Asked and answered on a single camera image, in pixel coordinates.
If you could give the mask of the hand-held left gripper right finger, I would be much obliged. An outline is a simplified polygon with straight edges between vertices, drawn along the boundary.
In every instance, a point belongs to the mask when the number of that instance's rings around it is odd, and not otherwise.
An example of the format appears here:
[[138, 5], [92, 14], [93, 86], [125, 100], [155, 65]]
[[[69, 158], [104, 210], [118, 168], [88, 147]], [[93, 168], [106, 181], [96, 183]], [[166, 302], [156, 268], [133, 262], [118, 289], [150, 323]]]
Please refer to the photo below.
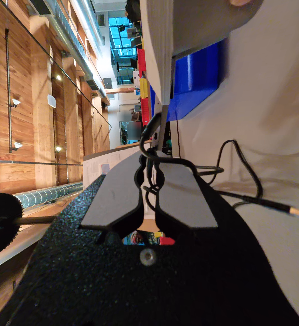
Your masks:
[[155, 220], [167, 236], [218, 228], [190, 168], [182, 164], [159, 162], [156, 179], [160, 189], [156, 195]]

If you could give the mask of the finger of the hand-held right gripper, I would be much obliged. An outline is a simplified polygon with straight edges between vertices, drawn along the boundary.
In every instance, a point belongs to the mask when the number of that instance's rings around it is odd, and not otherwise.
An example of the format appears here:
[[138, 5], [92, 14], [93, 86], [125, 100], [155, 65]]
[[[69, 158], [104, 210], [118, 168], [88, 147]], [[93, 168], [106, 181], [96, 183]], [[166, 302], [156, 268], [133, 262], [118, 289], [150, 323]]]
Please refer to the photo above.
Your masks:
[[263, 1], [236, 6], [227, 0], [177, 0], [173, 3], [173, 57], [185, 57], [227, 38], [249, 22]]
[[147, 79], [162, 105], [170, 103], [173, 0], [141, 0]]

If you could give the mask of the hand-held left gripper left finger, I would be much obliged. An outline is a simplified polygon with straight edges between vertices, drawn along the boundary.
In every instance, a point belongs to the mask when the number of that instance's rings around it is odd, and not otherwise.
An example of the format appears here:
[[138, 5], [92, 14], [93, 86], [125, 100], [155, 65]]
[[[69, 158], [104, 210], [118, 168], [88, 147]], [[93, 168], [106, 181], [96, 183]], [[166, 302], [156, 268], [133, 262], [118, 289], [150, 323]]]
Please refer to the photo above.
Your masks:
[[141, 186], [145, 157], [135, 152], [105, 176], [81, 224], [81, 229], [116, 232], [119, 236], [139, 228], [144, 219]]

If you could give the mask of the blue plastic bin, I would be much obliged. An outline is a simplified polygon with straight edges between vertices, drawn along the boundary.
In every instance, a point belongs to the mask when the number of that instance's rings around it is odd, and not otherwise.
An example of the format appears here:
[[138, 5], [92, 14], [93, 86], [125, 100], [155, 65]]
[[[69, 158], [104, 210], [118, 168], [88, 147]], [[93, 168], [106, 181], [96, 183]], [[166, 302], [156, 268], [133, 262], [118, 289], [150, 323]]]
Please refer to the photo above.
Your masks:
[[228, 71], [229, 38], [178, 59], [167, 121], [183, 119], [219, 88]]

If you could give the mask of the grey USB hub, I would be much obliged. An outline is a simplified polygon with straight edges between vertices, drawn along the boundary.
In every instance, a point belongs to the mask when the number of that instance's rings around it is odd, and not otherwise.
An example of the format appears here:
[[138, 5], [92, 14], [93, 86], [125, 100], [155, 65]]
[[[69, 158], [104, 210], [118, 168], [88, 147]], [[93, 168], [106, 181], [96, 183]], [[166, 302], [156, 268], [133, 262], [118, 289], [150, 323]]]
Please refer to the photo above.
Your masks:
[[166, 123], [167, 123], [168, 105], [162, 106], [161, 104], [159, 104], [159, 108], [161, 109], [160, 126], [156, 129], [156, 131], [152, 136], [152, 148], [156, 148], [157, 150], [162, 151], [164, 145]]

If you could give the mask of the black pole with disc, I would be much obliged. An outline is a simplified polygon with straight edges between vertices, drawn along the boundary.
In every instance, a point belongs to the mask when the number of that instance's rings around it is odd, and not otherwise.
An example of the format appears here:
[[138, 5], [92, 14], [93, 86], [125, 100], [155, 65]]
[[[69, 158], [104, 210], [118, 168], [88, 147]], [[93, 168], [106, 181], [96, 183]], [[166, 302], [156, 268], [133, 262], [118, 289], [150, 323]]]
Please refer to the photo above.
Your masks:
[[0, 252], [13, 242], [22, 225], [49, 224], [58, 218], [57, 215], [24, 218], [23, 213], [17, 197], [0, 193]]

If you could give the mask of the silver ventilation duct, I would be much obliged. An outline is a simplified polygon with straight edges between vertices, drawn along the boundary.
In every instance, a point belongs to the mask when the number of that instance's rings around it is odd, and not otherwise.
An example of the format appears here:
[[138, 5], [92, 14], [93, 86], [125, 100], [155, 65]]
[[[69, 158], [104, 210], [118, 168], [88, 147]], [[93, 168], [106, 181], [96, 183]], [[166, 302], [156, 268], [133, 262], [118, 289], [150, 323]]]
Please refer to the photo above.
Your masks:
[[57, 185], [48, 188], [16, 193], [14, 196], [21, 202], [24, 209], [39, 206], [57, 199], [78, 193], [83, 190], [83, 182]]
[[94, 69], [84, 52], [84, 49], [73, 33], [62, 9], [55, 0], [29, 0], [29, 3], [41, 17], [46, 17], [62, 43], [68, 48], [76, 63], [84, 72], [84, 80], [92, 91], [95, 91], [101, 98], [106, 97], [105, 88], [99, 77], [95, 75]]

